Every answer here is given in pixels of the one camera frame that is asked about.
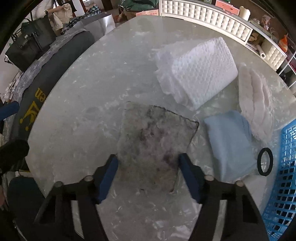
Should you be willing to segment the white tufted tv cabinet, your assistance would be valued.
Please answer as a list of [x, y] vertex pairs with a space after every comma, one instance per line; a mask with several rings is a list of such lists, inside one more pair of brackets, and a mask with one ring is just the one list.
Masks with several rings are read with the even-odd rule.
[[287, 58], [280, 47], [255, 24], [202, 1], [159, 1], [159, 15], [192, 22], [215, 30], [252, 51], [259, 58], [256, 45], [266, 54], [262, 59], [276, 71]]

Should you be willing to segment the light blue cloth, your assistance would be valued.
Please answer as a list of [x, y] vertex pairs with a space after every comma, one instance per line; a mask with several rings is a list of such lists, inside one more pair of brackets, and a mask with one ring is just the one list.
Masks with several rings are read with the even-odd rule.
[[204, 119], [220, 180], [232, 182], [256, 167], [252, 133], [245, 117], [235, 110]]

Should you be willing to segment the orange snack bag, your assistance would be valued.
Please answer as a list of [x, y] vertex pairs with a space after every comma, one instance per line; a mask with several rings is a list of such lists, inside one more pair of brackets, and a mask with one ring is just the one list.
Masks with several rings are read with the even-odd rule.
[[288, 50], [287, 34], [284, 35], [284, 37], [279, 40], [278, 45], [279, 45], [280, 49], [282, 49], [282, 51], [284, 51], [285, 53], [287, 52], [287, 50]]

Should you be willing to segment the black handbag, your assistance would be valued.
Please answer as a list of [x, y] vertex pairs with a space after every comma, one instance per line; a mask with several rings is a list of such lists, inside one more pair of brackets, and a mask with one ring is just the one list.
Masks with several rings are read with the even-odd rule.
[[48, 16], [34, 21], [28, 20], [21, 25], [21, 34], [13, 35], [13, 43], [5, 55], [20, 71], [25, 72], [39, 59], [56, 40]]

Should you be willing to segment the green plastic bag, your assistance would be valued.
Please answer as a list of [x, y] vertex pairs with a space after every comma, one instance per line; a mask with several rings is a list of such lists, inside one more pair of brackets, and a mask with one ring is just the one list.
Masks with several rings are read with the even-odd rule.
[[119, 6], [128, 11], [149, 11], [159, 7], [159, 0], [122, 0]]

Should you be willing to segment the white plastic jug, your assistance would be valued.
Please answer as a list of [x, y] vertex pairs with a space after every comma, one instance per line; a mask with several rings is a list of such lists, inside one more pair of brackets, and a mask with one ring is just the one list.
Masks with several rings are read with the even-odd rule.
[[251, 15], [251, 12], [249, 9], [246, 9], [244, 6], [240, 6], [239, 7], [239, 17], [241, 17], [242, 19], [248, 21], [249, 17]]

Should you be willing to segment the pink drawer box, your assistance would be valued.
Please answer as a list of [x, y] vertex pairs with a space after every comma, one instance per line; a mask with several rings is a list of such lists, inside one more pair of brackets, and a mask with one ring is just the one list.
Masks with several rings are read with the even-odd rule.
[[239, 15], [239, 12], [240, 12], [240, 10], [238, 8], [234, 7], [233, 5], [231, 5], [227, 1], [216, 0], [215, 6], [221, 8], [229, 13], [232, 13], [234, 15]]

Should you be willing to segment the grey mottled cloth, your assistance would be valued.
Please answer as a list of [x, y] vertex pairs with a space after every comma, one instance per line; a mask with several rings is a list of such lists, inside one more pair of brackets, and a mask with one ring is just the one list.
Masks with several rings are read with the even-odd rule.
[[198, 127], [165, 108], [127, 102], [117, 144], [120, 180], [147, 192], [172, 192], [178, 155], [187, 151]]

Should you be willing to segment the white fluffy cloth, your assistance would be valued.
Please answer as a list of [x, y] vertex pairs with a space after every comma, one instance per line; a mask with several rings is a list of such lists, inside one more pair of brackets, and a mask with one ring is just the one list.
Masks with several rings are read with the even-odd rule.
[[266, 78], [242, 63], [238, 70], [239, 106], [252, 135], [268, 143], [273, 135], [274, 109]]

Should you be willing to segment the blue plastic basket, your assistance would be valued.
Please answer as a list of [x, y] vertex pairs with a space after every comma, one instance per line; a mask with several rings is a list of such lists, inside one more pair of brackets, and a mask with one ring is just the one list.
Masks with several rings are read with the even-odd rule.
[[270, 240], [279, 240], [295, 217], [295, 120], [280, 134], [277, 175], [262, 219]]

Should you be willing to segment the white embossed paper towel stack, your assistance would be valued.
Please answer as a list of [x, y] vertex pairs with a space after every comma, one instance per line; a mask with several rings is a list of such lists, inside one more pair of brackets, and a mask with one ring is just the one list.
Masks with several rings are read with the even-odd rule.
[[163, 93], [189, 110], [197, 110], [238, 75], [222, 37], [168, 44], [156, 51], [154, 59]]

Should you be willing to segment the cardboard box with print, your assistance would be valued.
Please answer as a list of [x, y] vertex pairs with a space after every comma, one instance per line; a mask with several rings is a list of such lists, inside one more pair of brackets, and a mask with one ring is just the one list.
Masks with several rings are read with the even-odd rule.
[[159, 15], [159, 10], [158, 9], [152, 9], [148, 11], [139, 11], [135, 13], [136, 16], [158, 16]]

